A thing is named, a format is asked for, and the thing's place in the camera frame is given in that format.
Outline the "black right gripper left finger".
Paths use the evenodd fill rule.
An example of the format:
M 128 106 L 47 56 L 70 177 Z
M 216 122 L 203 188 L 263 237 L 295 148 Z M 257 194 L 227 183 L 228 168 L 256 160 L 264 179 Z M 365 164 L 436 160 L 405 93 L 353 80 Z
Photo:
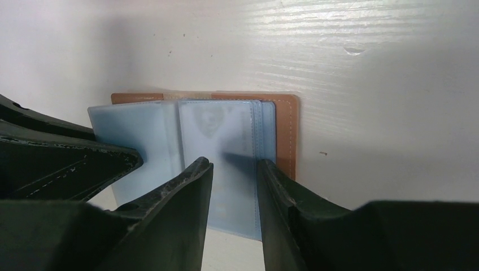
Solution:
M 200 270 L 214 166 L 183 172 L 114 211 L 1 201 L 2 270 Z

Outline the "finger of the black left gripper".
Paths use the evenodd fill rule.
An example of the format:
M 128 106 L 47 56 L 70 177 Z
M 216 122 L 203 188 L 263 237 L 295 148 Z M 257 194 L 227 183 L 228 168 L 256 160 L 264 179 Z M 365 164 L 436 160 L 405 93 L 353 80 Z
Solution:
M 132 148 L 1 121 L 1 199 L 87 201 L 143 164 Z
M 1 95 L 1 120 L 39 132 L 95 141 L 92 128 L 24 108 L 3 95 Z

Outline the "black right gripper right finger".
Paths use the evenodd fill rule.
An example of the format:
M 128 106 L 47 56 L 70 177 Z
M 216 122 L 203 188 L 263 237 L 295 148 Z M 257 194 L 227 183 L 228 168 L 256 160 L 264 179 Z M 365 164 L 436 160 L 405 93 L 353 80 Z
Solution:
M 477 270 L 478 204 L 379 200 L 349 210 L 258 163 L 266 270 Z

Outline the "white silver credit card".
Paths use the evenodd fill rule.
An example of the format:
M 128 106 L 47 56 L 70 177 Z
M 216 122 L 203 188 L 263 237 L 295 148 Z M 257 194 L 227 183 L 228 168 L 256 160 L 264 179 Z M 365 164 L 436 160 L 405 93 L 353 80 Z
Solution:
M 185 163 L 204 156 L 214 165 L 210 224 L 224 230 L 254 228 L 251 110 L 246 103 L 187 101 L 179 104 Z

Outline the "brown leather card holder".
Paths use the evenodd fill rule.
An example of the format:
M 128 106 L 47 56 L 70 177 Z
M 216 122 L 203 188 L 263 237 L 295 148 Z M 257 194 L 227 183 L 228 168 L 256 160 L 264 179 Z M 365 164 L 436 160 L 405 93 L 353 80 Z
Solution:
M 261 240 L 256 164 L 269 159 L 288 177 L 295 178 L 299 99 L 293 94 L 115 93 L 110 105 L 90 107 L 88 114 L 98 141 L 133 148 L 143 159 L 140 168 L 113 184 L 116 202 L 123 205 L 145 195 L 177 176 L 195 160 L 185 163 L 179 104 L 203 100 L 248 104 L 254 148 L 251 169 L 246 171 L 254 188 L 254 228 L 248 231 L 215 228 L 210 224 L 210 209 L 208 227 Z

